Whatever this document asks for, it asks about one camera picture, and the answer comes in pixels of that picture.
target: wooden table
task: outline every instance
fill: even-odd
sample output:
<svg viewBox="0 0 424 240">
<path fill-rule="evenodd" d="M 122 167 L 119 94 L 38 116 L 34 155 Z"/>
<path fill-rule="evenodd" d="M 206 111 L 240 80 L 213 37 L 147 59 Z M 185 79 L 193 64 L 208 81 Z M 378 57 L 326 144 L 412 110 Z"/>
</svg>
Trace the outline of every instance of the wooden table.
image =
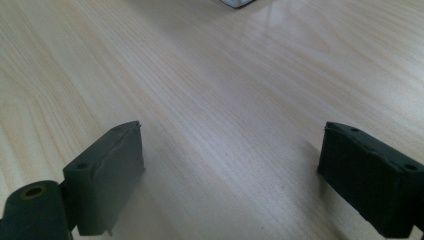
<svg viewBox="0 0 424 240">
<path fill-rule="evenodd" d="M 383 239 L 316 173 L 326 121 L 424 163 L 423 1 L 0 5 L 1 205 L 132 120 L 147 171 L 95 239 Z"/>
</svg>

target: mounting hole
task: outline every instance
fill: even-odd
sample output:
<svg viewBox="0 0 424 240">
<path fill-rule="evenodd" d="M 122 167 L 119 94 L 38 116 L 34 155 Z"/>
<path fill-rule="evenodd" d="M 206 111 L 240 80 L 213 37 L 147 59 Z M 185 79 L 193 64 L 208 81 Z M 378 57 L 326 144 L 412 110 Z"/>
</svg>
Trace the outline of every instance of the mounting hole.
<svg viewBox="0 0 424 240">
<path fill-rule="evenodd" d="M 411 171 L 416 171 L 417 170 L 417 167 L 415 167 L 414 165 L 412 165 L 412 164 L 405 164 L 405 165 L 403 165 L 406 169 L 408 169 L 408 170 L 411 170 Z"/>
<path fill-rule="evenodd" d="M 86 169 L 88 167 L 88 165 L 86 163 L 80 163 L 78 164 L 77 168 L 82 170 L 82 169 Z"/>
<path fill-rule="evenodd" d="M 46 190 L 47 188 L 44 185 L 34 186 L 23 191 L 21 193 L 21 198 L 23 200 L 31 200 L 43 195 L 46 192 Z"/>
</svg>

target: dark gray bracket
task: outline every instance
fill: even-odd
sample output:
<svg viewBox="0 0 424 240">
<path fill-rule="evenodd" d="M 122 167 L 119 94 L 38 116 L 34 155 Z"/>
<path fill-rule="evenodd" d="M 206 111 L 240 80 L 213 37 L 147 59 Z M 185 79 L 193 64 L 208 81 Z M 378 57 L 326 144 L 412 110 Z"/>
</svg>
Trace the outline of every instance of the dark gray bracket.
<svg viewBox="0 0 424 240">
<path fill-rule="evenodd" d="M 64 169 L 65 181 L 29 184 L 12 193 L 1 240 L 71 239 L 111 232 L 144 170 L 140 124 L 109 130 Z"/>
<path fill-rule="evenodd" d="M 424 229 L 424 167 L 367 133 L 328 122 L 318 173 L 382 236 Z"/>
</svg>

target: light wood grain surface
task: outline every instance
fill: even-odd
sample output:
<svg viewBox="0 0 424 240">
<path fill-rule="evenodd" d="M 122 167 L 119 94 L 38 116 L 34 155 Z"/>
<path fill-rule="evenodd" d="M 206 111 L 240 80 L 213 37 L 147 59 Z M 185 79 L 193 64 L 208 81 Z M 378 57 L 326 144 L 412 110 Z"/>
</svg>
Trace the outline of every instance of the light wood grain surface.
<svg viewBox="0 0 424 240">
<path fill-rule="evenodd" d="M 423 30 L 420 0 L 0 0 L 0 204 L 139 120 L 94 239 L 383 239 L 317 175 L 323 127 L 424 163 Z"/>
</svg>

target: wood grain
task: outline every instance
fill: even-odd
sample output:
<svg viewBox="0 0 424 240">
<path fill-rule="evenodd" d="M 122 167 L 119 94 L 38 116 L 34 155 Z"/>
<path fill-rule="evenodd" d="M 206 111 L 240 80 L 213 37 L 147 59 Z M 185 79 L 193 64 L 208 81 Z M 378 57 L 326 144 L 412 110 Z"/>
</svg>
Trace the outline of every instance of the wood grain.
<svg viewBox="0 0 424 240">
<path fill-rule="evenodd" d="M 383 239 L 316 174 L 325 122 L 424 163 L 423 1 L 0 3 L 1 205 L 132 120 L 147 171 L 94 239 Z"/>
</svg>

